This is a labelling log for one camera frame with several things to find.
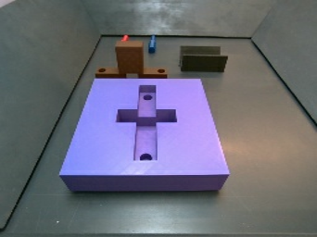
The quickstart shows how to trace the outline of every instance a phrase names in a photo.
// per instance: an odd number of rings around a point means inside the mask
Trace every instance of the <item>dark green block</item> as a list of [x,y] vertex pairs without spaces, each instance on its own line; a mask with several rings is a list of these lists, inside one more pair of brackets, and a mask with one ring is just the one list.
[[219,46],[180,46],[181,71],[224,72],[227,56],[220,56]]

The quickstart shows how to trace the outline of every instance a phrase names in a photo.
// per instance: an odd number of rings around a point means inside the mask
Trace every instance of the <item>metal wall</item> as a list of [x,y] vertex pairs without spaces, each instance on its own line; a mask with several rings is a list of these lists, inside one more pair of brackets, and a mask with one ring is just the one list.
[[252,36],[282,81],[317,122],[317,2],[280,0]]
[[104,35],[251,37],[275,0],[83,0]]
[[0,229],[99,40],[76,0],[0,8]]

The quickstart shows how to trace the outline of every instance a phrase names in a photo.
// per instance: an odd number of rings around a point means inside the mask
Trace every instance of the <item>gray floor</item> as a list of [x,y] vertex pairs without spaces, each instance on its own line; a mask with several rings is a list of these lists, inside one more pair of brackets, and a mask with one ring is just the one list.
[[[317,132],[250,40],[159,38],[145,65],[202,78],[231,175],[220,192],[70,193],[58,170],[95,69],[115,66],[104,38],[4,234],[317,234]],[[219,45],[224,73],[181,73],[180,45]]]

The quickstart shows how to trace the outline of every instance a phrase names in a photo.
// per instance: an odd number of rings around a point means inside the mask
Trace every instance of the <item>blue object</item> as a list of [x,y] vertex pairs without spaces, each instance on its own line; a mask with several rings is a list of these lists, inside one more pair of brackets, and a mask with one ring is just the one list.
[[148,42],[148,54],[153,54],[156,50],[156,39],[155,35],[151,36],[151,40]]
[[219,190],[228,168],[200,80],[93,80],[58,176],[73,192]]

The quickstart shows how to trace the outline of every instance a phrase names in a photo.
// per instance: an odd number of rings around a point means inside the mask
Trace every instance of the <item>hole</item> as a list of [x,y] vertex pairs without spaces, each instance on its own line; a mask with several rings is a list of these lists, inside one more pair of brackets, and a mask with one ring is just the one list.
[[141,154],[140,160],[152,160],[152,156],[147,153]]
[[144,100],[151,100],[151,99],[152,99],[152,95],[151,95],[151,94],[145,94],[145,95],[143,96],[143,99],[144,99]]

